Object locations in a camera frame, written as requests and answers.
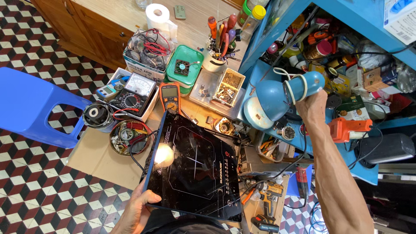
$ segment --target black glass cooktop surface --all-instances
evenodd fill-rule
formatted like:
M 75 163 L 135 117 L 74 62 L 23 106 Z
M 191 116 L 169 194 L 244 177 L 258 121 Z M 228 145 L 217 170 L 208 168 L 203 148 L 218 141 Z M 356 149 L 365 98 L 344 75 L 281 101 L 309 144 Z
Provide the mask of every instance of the black glass cooktop surface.
M 165 112 L 144 190 L 160 208 L 241 221 L 234 149 L 179 114 Z

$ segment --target orange multimeter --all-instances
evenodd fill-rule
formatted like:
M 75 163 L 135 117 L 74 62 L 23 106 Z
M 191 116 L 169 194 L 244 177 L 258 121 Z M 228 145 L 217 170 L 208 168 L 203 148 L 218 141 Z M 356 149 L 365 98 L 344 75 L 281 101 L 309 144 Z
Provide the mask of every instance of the orange multimeter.
M 164 111 L 172 109 L 181 112 L 181 95 L 179 90 L 179 82 L 160 83 L 159 86 L 160 100 L 162 101 Z

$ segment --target blue desk lamp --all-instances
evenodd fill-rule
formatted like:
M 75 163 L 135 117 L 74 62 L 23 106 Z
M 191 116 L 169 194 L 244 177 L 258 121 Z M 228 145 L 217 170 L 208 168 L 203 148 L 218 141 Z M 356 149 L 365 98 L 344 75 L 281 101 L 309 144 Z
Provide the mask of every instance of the blue desk lamp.
M 296 102 L 319 92 L 325 86 L 324 77 L 316 71 L 304 75 L 288 74 L 278 67 L 273 71 L 276 74 L 286 75 L 289 80 L 283 83 L 276 80 L 258 82 L 257 97 L 248 99 L 244 104 L 244 114 L 248 122 L 259 130 L 271 128 L 274 122 L 289 110 L 289 105 L 295 105 Z

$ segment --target white electrical wire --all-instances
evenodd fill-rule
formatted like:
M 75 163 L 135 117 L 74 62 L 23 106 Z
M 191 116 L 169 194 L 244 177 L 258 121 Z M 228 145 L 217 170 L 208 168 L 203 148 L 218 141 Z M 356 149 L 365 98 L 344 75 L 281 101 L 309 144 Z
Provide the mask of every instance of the white electrical wire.
M 303 81 L 304 89 L 303 89 L 303 95 L 298 100 L 298 102 L 302 101 L 306 97 L 306 93 L 308 91 L 308 83 L 306 82 L 306 78 L 303 75 L 301 75 L 301 74 L 289 74 L 285 69 L 282 69 L 282 68 L 279 68 L 279 67 L 273 68 L 273 72 L 276 73 L 276 74 L 279 74 L 279 75 L 286 75 L 288 80 L 291 80 L 290 76 L 293 76 L 293 78 L 300 77 Z M 293 105 L 295 105 L 296 100 L 295 100 L 295 97 L 293 95 L 292 87 L 290 86 L 290 84 L 287 80 L 285 80 L 285 84 L 287 86 L 287 89 L 289 90 L 290 97 L 292 98 L 292 103 L 293 103 Z

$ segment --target paper towel roll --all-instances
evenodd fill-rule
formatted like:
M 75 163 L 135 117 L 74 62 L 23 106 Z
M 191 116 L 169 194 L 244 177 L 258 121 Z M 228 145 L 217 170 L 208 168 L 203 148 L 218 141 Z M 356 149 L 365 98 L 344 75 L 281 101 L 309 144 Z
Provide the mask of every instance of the paper towel roll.
M 157 28 L 159 31 L 170 36 L 173 42 L 178 42 L 176 39 L 178 33 L 178 26 L 169 20 L 169 10 L 161 4 L 150 4 L 146 7 L 147 28 Z

